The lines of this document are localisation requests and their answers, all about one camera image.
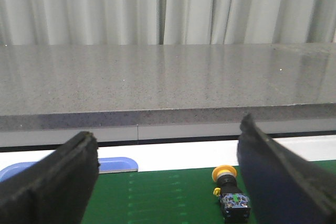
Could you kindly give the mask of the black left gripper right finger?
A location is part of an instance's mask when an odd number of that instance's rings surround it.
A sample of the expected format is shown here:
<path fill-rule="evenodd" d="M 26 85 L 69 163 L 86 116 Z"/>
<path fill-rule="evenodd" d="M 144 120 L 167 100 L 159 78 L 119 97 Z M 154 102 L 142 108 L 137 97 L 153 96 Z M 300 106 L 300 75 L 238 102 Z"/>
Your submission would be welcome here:
<path fill-rule="evenodd" d="M 335 174 L 240 123 L 239 169 L 258 223 L 335 223 Z"/>

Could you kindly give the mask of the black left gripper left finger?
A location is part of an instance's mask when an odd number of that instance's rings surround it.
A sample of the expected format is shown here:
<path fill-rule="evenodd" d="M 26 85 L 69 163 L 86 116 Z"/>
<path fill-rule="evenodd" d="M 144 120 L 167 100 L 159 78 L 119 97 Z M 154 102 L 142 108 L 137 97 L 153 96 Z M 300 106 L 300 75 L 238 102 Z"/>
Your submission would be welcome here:
<path fill-rule="evenodd" d="M 80 132 L 1 182 L 1 223 L 81 223 L 99 175 L 98 144 Z"/>

